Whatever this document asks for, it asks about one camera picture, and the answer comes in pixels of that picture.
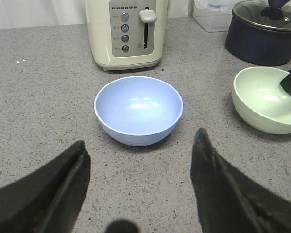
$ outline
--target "toaster control panel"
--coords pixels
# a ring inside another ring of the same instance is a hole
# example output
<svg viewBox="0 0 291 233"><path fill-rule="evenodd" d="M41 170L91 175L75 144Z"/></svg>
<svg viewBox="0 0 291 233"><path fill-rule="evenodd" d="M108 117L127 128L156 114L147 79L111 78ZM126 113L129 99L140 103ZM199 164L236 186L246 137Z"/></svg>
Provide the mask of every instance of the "toaster control panel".
<svg viewBox="0 0 291 233"><path fill-rule="evenodd" d="M156 0L111 0L109 3L114 57L148 55L154 49ZM142 13L151 13L143 17Z"/></svg>

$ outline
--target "light green bowl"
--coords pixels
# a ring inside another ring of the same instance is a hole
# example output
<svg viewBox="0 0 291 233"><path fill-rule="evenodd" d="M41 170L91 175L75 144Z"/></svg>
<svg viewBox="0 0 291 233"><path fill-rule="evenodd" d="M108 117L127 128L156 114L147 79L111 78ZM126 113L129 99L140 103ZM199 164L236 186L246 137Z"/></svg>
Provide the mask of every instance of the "light green bowl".
<svg viewBox="0 0 291 233"><path fill-rule="evenodd" d="M244 121L267 133L291 133L291 96L279 84L288 74L272 67L250 67L236 75L233 103Z"/></svg>

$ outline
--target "bowl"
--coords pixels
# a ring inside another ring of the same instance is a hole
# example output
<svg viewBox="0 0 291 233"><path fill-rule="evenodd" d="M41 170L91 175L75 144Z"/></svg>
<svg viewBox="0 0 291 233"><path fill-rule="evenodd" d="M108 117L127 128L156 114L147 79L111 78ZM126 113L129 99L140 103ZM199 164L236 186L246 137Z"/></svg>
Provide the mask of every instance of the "bowl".
<svg viewBox="0 0 291 233"><path fill-rule="evenodd" d="M235 76L232 98L244 121L267 133L291 133L291 96L279 84L287 75L277 68L250 67Z"/></svg>
<svg viewBox="0 0 291 233"><path fill-rule="evenodd" d="M183 102L177 90L162 80L130 76L104 86L95 97L94 111L112 138L146 146L172 132L182 115Z"/></svg>

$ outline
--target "toaster button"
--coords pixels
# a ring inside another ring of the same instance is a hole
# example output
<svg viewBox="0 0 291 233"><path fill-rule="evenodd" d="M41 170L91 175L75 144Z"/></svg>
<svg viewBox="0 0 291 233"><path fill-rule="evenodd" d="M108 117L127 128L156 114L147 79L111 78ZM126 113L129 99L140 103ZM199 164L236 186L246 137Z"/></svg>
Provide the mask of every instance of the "toaster button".
<svg viewBox="0 0 291 233"><path fill-rule="evenodd" d="M128 19L129 19L129 14L128 13L122 13L120 15L120 18L121 18L122 22L127 22Z"/></svg>
<svg viewBox="0 0 291 233"><path fill-rule="evenodd" d="M122 48L123 52L128 52L129 51L129 46L128 45L124 45Z"/></svg>
<svg viewBox="0 0 291 233"><path fill-rule="evenodd" d="M128 42L128 40L129 40L129 36L127 36L127 35L123 35L123 36L121 37L121 40L122 40L122 42L126 43L126 42Z"/></svg>
<svg viewBox="0 0 291 233"><path fill-rule="evenodd" d="M122 25L121 30L123 32L127 32L129 30L129 26L127 24Z"/></svg>

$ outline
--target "white wall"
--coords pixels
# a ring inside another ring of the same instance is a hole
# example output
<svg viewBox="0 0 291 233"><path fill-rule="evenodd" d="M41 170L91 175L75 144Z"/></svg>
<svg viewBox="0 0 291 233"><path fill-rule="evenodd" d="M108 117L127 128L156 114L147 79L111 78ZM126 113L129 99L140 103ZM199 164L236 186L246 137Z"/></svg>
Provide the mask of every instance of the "white wall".
<svg viewBox="0 0 291 233"><path fill-rule="evenodd" d="M188 17L192 1L169 0L168 17ZM0 29L85 22L85 0L0 0Z"/></svg>

